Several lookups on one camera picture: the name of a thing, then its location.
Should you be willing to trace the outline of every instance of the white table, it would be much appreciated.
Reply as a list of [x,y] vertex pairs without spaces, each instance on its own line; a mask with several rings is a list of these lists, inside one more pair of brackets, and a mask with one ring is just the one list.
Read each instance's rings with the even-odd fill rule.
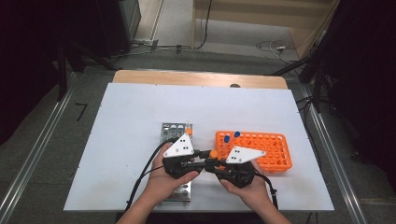
[[[212,149],[217,130],[283,133],[293,166],[268,174],[283,211],[332,211],[332,201],[289,90],[110,83],[65,211],[122,211],[159,145],[163,122],[193,124],[193,145]],[[145,177],[135,199],[147,183]],[[191,202],[157,212],[248,212],[210,173],[191,183]]]

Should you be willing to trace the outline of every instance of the orange basket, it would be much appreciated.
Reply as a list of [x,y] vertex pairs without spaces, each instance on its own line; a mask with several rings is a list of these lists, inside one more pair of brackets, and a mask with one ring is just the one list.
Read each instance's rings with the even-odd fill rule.
[[[285,135],[240,132],[238,137],[233,137],[234,134],[235,132],[231,131],[216,132],[216,151],[219,159],[227,159],[233,147],[238,146],[265,151],[266,155],[257,159],[264,171],[285,172],[292,166]],[[228,143],[224,143],[226,135],[230,136]]]

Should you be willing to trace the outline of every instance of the human arm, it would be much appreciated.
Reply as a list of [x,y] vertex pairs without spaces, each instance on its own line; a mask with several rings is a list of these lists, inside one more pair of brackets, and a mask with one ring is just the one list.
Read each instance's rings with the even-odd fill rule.
[[[259,164],[256,161],[251,163],[263,175]],[[272,204],[262,178],[254,176],[252,183],[242,189],[225,179],[221,179],[220,183],[228,192],[238,195],[245,205],[255,211],[266,224],[290,223]]]
[[[164,145],[157,157],[152,162],[151,169],[163,166],[163,153],[170,147]],[[152,171],[148,177],[148,183],[139,198],[120,218],[117,224],[143,224],[146,222],[152,209],[168,198],[177,187],[192,181],[198,172],[192,171],[179,179],[168,175],[163,168]]]

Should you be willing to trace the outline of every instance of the hand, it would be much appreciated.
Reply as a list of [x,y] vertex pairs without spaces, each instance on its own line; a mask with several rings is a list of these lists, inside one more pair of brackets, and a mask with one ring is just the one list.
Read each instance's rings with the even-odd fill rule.
[[[151,169],[163,166],[163,153],[170,147],[171,144],[164,145],[157,157],[152,162]],[[168,198],[177,187],[192,181],[198,172],[192,171],[183,175],[179,179],[174,179],[167,174],[163,168],[152,171],[148,177],[148,183],[142,193],[142,197],[146,197],[155,205]]]
[[[260,174],[264,174],[264,171],[255,160],[251,161],[251,163]],[[258,176],[254,176],[252,183],[242,189],[225,179],[221,179],[220,183],[228,192],[238,195],[245,205],[254,211],[258,211],[260,208],[272,204],[267,193],[265,181]]]

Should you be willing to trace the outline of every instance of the white bracket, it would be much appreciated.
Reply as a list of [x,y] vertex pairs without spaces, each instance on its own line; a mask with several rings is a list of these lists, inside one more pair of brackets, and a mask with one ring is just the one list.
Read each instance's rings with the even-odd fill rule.
[[194,154],[194,148],[188,134],[184,133],[177,141],[163,153],[165,158],[189,156]]
[[266,152],[248,147],[233,147],[227,157],[227,163],[240,164],[265,156]]

